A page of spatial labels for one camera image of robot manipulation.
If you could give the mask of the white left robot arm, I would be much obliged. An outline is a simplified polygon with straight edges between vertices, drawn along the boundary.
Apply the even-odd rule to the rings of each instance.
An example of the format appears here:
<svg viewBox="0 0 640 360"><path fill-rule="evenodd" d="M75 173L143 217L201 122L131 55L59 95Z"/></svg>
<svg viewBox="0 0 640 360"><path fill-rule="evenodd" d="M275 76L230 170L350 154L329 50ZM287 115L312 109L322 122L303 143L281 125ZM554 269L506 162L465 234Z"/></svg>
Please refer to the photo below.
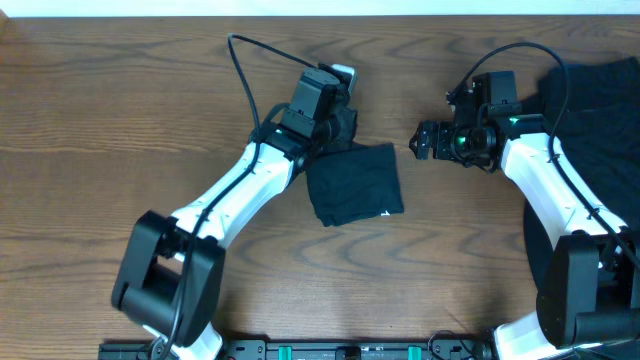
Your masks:
<svg viewBox="0 0 640 360"><path fill-rule="evenodd" d="M307 114L277 104L255 121L241 158L204 194L169 216L147 211L136 221L111 303L154 335L149 358L218 356L222 338L211 319L228 247L320 151L349 146L356 126L356 111L345 105Z"/></svg>

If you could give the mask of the dark green t-shirt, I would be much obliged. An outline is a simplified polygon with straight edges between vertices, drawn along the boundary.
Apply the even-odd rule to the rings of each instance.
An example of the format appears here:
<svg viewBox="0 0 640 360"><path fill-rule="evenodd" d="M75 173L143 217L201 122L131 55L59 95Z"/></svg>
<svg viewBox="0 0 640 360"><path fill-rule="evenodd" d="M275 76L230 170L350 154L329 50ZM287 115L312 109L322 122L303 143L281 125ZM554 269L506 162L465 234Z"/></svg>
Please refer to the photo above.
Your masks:
<svg viewBox="0 0 640 360"><path fill-rule="evenodd" d="M404 212L394 146L354 145L325 154L306 170L315 215L326 226Z"/></svg>

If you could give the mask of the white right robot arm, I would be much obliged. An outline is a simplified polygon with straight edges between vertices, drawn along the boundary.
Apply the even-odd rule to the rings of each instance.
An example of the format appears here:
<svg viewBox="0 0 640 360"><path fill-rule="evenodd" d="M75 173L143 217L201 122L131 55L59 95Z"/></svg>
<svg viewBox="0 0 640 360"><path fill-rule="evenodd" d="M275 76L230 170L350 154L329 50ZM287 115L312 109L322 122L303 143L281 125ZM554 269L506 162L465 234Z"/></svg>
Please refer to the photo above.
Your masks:
<svg viewBox="0 0 640 360"><path fill-rule="evenodd" d="M409 147L420 160L501 170L526 198L536 308L494 330L495 358L552 359L638 340L639 234L588 188L542 115L424 121Z"/></svg>

